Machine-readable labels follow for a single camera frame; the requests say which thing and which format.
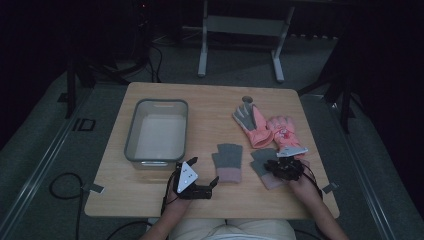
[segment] clear plastic container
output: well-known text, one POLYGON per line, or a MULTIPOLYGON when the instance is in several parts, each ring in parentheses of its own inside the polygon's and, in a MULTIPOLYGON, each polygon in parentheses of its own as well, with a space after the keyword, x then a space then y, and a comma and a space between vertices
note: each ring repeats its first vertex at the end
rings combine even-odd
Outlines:
POLYGON ((188 104, 180 99, 143 99, 135 107, 125 157, 136 169, 174 169, 185 154, 188 104))

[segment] black cable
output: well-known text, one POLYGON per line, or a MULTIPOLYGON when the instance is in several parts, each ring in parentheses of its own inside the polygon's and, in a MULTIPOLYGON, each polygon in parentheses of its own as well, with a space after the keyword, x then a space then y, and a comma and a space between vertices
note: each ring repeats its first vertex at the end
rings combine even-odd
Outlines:
POLYGON ((299 232, 299 233, 303 233, 303 234, 305 234, 305 235, 308 235, 308 236, 310 236, 310 237, 312 237, 312 238, 314 238, 314 239, 321 240, 321 238, 319 238, 319 237, 317 237, 317 236, 313 235, 312 233, 308 233, 308 232, 306 232, 306 231, 299 230, 299 229, 293 229, 293 230, 294 230, 295 232, 299 232))
POLYGON ((309 177, 309 176, 308 176, 307 174, 305 174, 304 172, 302 172, 303 176, 305 176, 306 178, 308 178, 308 179, 309 179, 309 181, 312 183, 312 185, 314 185, 315 189, 317 190, 318 195, 321 197, 321 199, 323 199, 322 191, 321 191, 321 189, 319 189, 319 187, 318 187, 317 180, 316 180, 316 178, 315 178, 314 173, 312 172, 312 170, 311 170, 308 166, 306 166, 306 165, 305 165, 305 164, 303 164, 303 163, 302 163, 302 165, 303 165, 304 167, 306 167, 306 168, 309 170, 309 172, 311 173, 311 175, 312 175, 312 177, 313 177, 314 179, 312 179, 311 177, 309 177))
POLYGON ((171 174, 171 176, 169 177, 169 179, 168 179, 168 183, 166 184, 166 190, 165 190, 165 196, 163 197, 163 199, 162 199, 162 208, 161 208, 161 210, 160 210, 160 215, 162 215, 163 214, 163 212, 165 211, 165 207, 166 207, 166 205, 168 205, 168 204, 170 204, 170 203, 172 203, 173 201, 175 201, 175 200, 177 200, 178 199, 178 197, 177 198, 175 198, 174 200, 172 200, 171 202, 166 202, 167 200, 168 200, 168 189, 169 189, 169 186, 171 185, 171 181, 172 181, 172 178, 174 178, 174 176, 175 176, 175 173, 176 173, 176 171, 174 171, 172 174, 171 174))
MULTIPOLYGON (((71 173, 71 172, 66 172, 66 173, 62 173, 62 174, 60 174, 59 176, 57 176, 55 179, 53 179, 53 181, 50 183, 50 185, 49 185, 49 192, 50 192, 50 194, 53 196, 53 197, 55 197, 55 198, 57 198, 57 199, 61 199, 61 200, 70 200, 70 199, 76 199, 76 198, 79 198, 79 206, 78 206, 78 214, 77 214, 77 221, 76 221, 76 227, 75 227, 75 239, 79 239, 79 229, 80 229, 80 222, 81 222, 81 212, 82 212, 82 205, 83 205, 83 197, 84 197, 84 189, 83 189, 83 182, 82 182, 82 179, 81 179, 81 177, 80 176, 78 176, 77 174, 75 174, 75 173, 71 173), (58 195, 55 191, 54 191, 54 185, 55 185, 55 183, 60 179, 60 178, 62 178, 62 177, 65 177, 65 176, 73 176, 73 177, 75 177, 77 180, 78 180, 78 182, 79 182, 79 194, 77 194, 77 195, 72 195, 72 196, 60 196, 60 195, 58 195)), ((117 232, 119 232, 120 230, 122 230, 122 229, 124 229, 124 228, 126 228, 126 227, 128 227, 128 226, 132 226, 132 225, 135 225, 135 224, 145 224, 145 225, 148 225, 148 226, 152 226, 152 224, 151 223, 149 223, 149 222, 147 222, 147 221, 134 221, 134 222, 130 222, 130 223, 127 223, 127 224, 125 224, 125 225, 123 225, 123 226, 121 226, 121 227, 119 227, 119 228, 117 228, 115 231, 113 231, 109 236, 108 236, 108 238, 106 239, 106 240, 110 240, 117 232)))
POLYGON ((53 196, 53 197, 55 197, 55 198, 58 198, 58 199, 61 199, 61 200, 70 200, 70 199, 76 199, 76 198, 79 198, 79 206, 78 206, 78 214, 77 214, 77 222, 76 222, 76 228, 75 228, 75 239, 79 239, 79 225, 80 225, 80 219, 81 219, 81 210, 82 210, 82 200, 83 200, 83 194, 84 194, 84 190, 82 189, 82 187, 83 187, 83 183, 82 183, 82 179, 81 179, 81 177, 80 176, 78 176, 77 174, 75 174, 75 173, 70 173, 70 172, 67 172, 67 173, 62 173, 62 174, 60 174, 59 176, 57 176, 55 179, 53 179, 53 181, 50 183, 50 185, 49 185, 49 191, 50 191, 50 194, 53 196), (78 195, 74 195, 74 196, 69 196, 69 197, 67 197, 67 196, 59 196, 58 194, 56 194, 55 192, 54 192, 54 190, 53 190, 53 186, 54 186, 54 184, 56 183, 56 181, 57 180, 59 180, 60 178, 62 178, 62 177, 64 177, 64 176, 73 176, 73 177, 75 177, 75 178, 77 178, 78 179, 78 182, 79 182, 79 194, 78 195))
POLYGON ((125 224, 125 225, 117 228, 113 233, 111 233, 109 235, 108 238, 106 238, 106 240, 110 240, 117 232, 121 231, 122 229, 124 229, 126 227, 129 227, 129 226, 132 226, 132 225, 140 224, 140 223, 145 224, 145 225, 148 225, 148 226, 153 226, 153 224, 151 224, 149 222, 146 222, 146 221, 134 221, 134 222, 130 222, 130 223, 127 223, 127 224, 125 224))

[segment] power cord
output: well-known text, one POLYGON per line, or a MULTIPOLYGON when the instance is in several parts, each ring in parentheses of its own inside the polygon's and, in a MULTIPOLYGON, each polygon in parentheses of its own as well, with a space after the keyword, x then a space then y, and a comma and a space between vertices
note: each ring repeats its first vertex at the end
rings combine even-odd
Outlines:
MULTIPOLYGON (((76 224, 75 224, 75 239, 79 240, 79 232, 80 232, 80 222, 81 222, 81 212, 82 212, 82 205, 83 205, 83 197, 84 197, 84 189, 83 189, 83 181, 81 179, 80 176, 78 176, 78 174, 76 173, 72 173, 72 172, 66 172, 66 173, 62 173, 60 175, 58 175, 55 179, 53 179, 53 181, 51 181, 50 185, 49 185, 49 192, 50 194, 57 198, 57 199, 61 199, 61 200, 70 200, 70 199, 77 199, 79 198, 79 205, 78 205, 78 213, 77 213, 77 220, 76 220, 76 224), (57 194, 54 190, 54 185, 56 184, 56 182, 66 176, 72 176, 74 178, 76 178, 78 180, 79 183, 79 193, 76 195, 72 195, 72 196, 61 196, 59 194, 57 194)), ((127 223, 119 228, 117 228, 115 231, 113 231, 106 240, 110 240, 116 233, 118 233, 119 231, 121 231, 122 229, 135 225, 135 224, 144 224, 147 226, 152 226, 151 223, 147 222, 147 221, 134 221, 134 222, 130 222, 127 223)))

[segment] metal frame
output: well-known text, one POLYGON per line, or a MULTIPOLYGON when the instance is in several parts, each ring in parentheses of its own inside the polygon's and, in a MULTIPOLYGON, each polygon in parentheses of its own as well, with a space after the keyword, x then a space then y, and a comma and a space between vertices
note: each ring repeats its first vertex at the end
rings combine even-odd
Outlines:
POLYGON ((277 47, 271 51, 271 58, 277 81, 284 81, 283 69, 280 61, 280 54, 286 39, 290 22, 293 16, 294 7, 290 7, 285 20, 267 20, 224 17, 208 15, 208 0, 203 1, 203 27, 202 27, 202 49, 200 51, 199 77, 206 76, 206 65, 208 58, 208 32, 225 32, 238 34, 252 34, 262 36, 279 37, 277 47))

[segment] glove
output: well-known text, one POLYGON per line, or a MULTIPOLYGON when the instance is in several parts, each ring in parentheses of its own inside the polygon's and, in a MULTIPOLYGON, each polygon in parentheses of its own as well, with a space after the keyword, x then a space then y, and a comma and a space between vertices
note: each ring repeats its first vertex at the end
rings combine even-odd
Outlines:
POLYGON ((301 147, 294 134, 294 123, 291 117, 272 117, 266 122, 266 126, 272 131, 274 141, 280 150, 287 146, 301 147))
POLYGON ((264 164, 267 163, 268 160, 278 160, 275 149, 259 149, 252 152, 250 155, 253 157, 253 162, 250 163, 250 166, 255 170, 268 190, 277 188, 285 183, 283 180, 275 177, 271 172, 268 172, 264 167, 264 164))
POLYGON ((242 151, 237 144, 218 144, 218 153, 212 153, 212 159, 220 182, 241 182, 242 151))
POLYGON ((253 148, 263 148, 272 142, 272 132, 266 128, 266 120, 256 105, 244 102, 233 113, 233 118, 242 127, 253 148))

